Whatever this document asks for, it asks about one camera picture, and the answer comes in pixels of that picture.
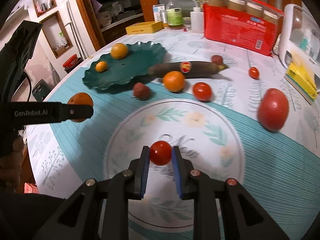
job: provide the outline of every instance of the bottle with green label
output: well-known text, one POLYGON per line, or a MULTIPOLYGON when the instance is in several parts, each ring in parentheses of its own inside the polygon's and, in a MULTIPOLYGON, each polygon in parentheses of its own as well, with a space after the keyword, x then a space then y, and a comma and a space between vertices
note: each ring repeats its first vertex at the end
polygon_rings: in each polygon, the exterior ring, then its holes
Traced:
POLYGON ((178 0, 169 0, 166 5, 169 28, 180 30, 183 28, 182 11, 178 0))

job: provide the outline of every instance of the metal bolt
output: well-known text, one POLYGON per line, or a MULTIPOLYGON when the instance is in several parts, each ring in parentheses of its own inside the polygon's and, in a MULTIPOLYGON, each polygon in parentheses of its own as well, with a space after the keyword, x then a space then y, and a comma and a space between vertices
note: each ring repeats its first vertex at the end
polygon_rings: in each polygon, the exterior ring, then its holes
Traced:
POLYGON ((96 183, 96 181, 94 179, 87 179, 85 183, 87 184, 87 186, 92 186, 96 183))
POLYGON ((132 172, 131 170, 124 170, 124 171, 122 172, 122 174, 123 174, 123 176, 125 176, 125 177, 129 177, 129 176, 131 176, 131 175, 133 174, 133 172, 132 172))
POLYGON ((198 170, 192 170, 192 171, 190 171, 190 174, 191 174, 192 176, 194 176, 194 177, 197 177, 197 176, 200 175, 200 171, 198 171, 198 170))
POLYGON ((235 179, 228 179, 227 180, 227 183, 230 185, 230 186, 235 186, 237 184, 237 181, 235 179))

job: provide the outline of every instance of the white lid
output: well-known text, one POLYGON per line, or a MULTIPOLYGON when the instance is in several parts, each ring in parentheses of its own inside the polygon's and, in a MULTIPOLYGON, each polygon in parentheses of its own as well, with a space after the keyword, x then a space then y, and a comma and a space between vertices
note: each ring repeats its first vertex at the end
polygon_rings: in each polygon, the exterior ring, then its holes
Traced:
POLYGON ((259 5, 254 4, 254 3, 248 2, 248 3, 247 3, 247 6, 249 6, 249 7, 251 7, 251 8, 254 8, 254 9, 256 9, 256 10, 262 11, 262 7, 259 6, 259 5))
POLYGON ((241 0, 229 0, 229 1, 237 4, 245 5, 245 1, 241 1, 241 0))
POLYGON ((277 15, 275 15, 275 14, 273 14, 273 13, 270 13, 270 12, 268 12, 268 11, 266 11, 266 10, 263 10, 263 13, 265 14, 265 15, 268 15, 269 17, 271 17, 271 18, 273 18, 273 19, 278 19, 278 16, 277 15))

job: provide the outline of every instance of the dark green scalloped plate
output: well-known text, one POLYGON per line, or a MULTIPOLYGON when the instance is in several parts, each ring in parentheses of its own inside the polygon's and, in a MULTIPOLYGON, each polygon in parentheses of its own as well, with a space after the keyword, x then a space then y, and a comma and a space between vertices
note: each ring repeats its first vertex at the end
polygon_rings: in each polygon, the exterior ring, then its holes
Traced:
POLYGON ((166 50, 159 43, 148 41, 126 44, 128 55, 124 59, 113 59, 108 54, 103 54, 99 60, 92 62, 89 69, 84 72, 83 83, 90 89, 97 91, 107 90, 112 85, 124 85, 136 76, 148 74, 148 68, 163 62, 166 50), (106 61, 108 70, 99 73, 95 70, 97 63, 106 61))

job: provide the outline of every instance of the human hand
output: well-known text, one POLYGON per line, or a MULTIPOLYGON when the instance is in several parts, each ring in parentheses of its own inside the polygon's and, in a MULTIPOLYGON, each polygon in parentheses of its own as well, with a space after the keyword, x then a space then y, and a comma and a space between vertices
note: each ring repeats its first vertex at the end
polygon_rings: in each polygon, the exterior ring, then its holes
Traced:
POLYGON ((19 136, 13 141, 13 152, 0 158, 0 180, 5 181, 7 187, 11 189, 18 187, 20 184, 23 146, 23 139, 19 136))

